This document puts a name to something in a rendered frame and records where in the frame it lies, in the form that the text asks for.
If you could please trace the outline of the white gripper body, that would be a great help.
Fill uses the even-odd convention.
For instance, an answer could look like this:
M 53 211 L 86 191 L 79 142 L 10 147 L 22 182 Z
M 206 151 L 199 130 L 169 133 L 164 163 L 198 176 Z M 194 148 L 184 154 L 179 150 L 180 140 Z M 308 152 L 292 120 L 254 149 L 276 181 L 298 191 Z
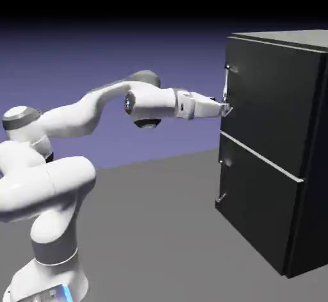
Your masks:
M 212 118 L 220 117 L 222 112 L 222 104 L 212 100 L 208 96 L 193 92 L 192 96 L 195 100 L 193 111 L 194 118 Z

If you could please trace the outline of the silver metal door handle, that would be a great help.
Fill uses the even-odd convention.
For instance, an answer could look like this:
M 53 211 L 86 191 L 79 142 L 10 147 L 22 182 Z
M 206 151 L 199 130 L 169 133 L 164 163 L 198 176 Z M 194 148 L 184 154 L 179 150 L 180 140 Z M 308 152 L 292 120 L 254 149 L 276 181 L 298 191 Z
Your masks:
M 229 77 L 231 74 L 237 74 L 238 71 L 236 68 L 231 67 L 228 63 L 225 64 L 225 79 L 224 79 L 224 87 L 223 87 L 223 93 L 222 93 L 222 103 L 229 103 L 229 93 L 230 93 L 230 88 L 229 88 Z

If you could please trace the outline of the dark grey cabinet door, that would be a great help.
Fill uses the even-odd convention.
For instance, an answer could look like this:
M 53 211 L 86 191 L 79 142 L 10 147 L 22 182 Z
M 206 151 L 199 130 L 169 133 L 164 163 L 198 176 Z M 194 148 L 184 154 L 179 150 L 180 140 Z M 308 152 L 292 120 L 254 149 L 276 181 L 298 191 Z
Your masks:
M 222 130 L 297 178 L 306 175 L 328 51 L 230 37 Z
M 227 195 L 218 211 L 280 274 L 284 272 L 295 201 L 304 181 L 265 160 L 226 133 L 218 160 L 230 158 Z

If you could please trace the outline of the dark grey cabinet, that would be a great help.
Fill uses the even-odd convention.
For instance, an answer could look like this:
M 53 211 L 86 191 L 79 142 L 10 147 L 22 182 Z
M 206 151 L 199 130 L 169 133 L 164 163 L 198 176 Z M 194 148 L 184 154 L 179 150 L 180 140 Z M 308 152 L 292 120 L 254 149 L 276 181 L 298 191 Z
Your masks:
M 322 29 L 233 33 L 230 37 L 328 51 L 328 30 Z M 226 133 L 222 120 L 220 136 Z M 280 274 L 287 278 L 328 265 L 328 67 L 307 172 L 298 179 L 304 183 L 296 197 L 288 256 Z

